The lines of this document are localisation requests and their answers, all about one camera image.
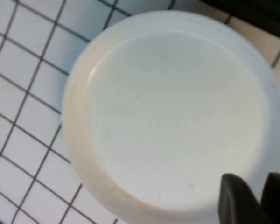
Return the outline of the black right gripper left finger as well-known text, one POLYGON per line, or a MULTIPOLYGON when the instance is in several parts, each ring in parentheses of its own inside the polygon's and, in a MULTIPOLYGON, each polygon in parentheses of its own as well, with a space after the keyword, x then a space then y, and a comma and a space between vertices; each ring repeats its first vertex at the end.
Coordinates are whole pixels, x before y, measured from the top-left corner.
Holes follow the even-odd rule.
POLYGON ((270 224, 247 183, 234 174, 221 178, 218 202, 221 224, 270 224))

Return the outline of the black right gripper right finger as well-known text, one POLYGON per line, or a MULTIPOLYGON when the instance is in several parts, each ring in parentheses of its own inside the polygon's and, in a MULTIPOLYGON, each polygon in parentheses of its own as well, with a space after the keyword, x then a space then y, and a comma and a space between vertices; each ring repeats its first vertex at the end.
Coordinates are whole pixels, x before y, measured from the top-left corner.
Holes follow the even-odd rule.
POLYGON ((280 174, 270 173, 263 188, 261 208, 273 224, 280 224, 280 174))

